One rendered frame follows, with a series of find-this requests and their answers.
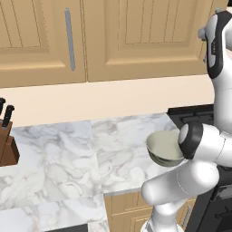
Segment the tan base cabinet front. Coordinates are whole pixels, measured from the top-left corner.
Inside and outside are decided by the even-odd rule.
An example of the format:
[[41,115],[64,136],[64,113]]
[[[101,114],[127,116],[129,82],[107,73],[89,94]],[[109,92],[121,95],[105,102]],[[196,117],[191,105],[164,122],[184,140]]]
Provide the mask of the tan base cabinet front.
[[152,213],[140,192],[109,196],[104,201],[110,232],[140,232]]

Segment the brown wooden knife block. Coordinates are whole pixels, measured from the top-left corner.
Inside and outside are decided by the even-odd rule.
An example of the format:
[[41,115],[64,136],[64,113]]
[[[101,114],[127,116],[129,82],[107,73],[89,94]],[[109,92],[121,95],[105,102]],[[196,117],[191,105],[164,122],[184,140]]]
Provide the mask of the brown wooden knife block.
[[20,157],[15,138],[10,135],[12,124],[10,121],[5,128],[0,122],[0,167],[16,165]]

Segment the black oven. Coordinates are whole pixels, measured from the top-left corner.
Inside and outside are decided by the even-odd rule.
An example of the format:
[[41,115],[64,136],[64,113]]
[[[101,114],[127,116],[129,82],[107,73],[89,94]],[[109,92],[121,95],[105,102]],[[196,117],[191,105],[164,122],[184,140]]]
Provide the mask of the black oven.
[[185,232],[232,232],[232,168],[217,168],[219,182],[198,195]]

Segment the dark grey rectangular fixture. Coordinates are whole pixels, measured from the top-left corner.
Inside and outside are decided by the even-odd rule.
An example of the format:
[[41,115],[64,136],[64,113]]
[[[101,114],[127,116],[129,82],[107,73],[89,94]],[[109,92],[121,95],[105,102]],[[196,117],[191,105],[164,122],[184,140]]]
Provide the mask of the dark grey rectangular fixture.
[[64,227],[64,228],[59,228],[59,229],[54,229],[54,230],[47,230],[44,232],[88,232],[88,225],[83,224],[83,225],[78,225],[78,226],[73,226],[73,227]]

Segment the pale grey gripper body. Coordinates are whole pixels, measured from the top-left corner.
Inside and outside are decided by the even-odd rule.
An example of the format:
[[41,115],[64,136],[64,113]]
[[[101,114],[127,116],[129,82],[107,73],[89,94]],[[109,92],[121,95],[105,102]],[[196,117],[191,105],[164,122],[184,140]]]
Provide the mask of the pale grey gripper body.
[[203,26],[198,30],[198,38],[201,40],[206,40],[206,27]]

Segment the pale grey-green bowl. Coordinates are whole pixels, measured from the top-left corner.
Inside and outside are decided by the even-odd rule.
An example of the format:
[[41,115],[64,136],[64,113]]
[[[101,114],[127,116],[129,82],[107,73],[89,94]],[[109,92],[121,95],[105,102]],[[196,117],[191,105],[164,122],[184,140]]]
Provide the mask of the pale grey-green bowl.
[[150,158],[162,167],[175,167],[183,160],[178,144],[179,133],[176,130],[160,130],[151,133],[146,140]]

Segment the black hob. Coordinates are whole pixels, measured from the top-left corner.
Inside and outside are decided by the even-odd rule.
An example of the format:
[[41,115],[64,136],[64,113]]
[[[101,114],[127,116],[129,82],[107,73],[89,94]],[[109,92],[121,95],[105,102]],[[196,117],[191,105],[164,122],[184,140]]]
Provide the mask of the black hob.
[[214,105],[204,104],[195,106],[185,106],[177,108],[169,108],[167,114],[172,119],[174,124],[181,127],[190,121],[198,121],[208,125],[214,124]]

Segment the wide tan wall cabinet door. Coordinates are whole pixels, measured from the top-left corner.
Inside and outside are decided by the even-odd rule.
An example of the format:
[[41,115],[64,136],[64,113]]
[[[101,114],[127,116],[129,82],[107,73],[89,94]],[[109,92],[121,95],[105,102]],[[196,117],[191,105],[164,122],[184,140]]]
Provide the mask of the wide tan wall cabinet door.
[[82,0],[90,82],[207,72],[198,39],[229,0]]

